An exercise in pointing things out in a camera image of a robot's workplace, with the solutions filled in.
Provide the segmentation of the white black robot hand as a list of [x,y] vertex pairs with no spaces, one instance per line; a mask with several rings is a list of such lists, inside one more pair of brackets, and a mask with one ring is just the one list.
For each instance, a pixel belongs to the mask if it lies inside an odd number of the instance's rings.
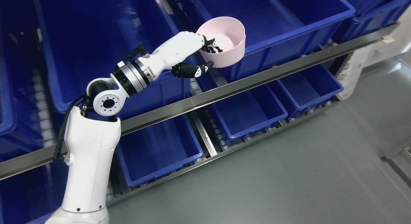
[[200,50],[210,54],[223,52],[214,38],[208,39],[198,33],[181,31],[157,47],[148,58],[138,59],[153,77],[164,70],[171,70],[176,78],[199,78],[213,67],[214,63],[209,61],[203,65],[194,65],[183,61]]

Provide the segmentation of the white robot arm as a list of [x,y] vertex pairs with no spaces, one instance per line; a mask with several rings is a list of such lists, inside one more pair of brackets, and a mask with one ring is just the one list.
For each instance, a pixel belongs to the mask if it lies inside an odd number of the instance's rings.
[[108,224],[107,186],[121,136],[117,116],[125,100],[157,79],[164,68],[143,45],[120,59],[108,78],[92,80],[75,99],[60,128],[54,161],[68,165],[63,202],[47,224]]

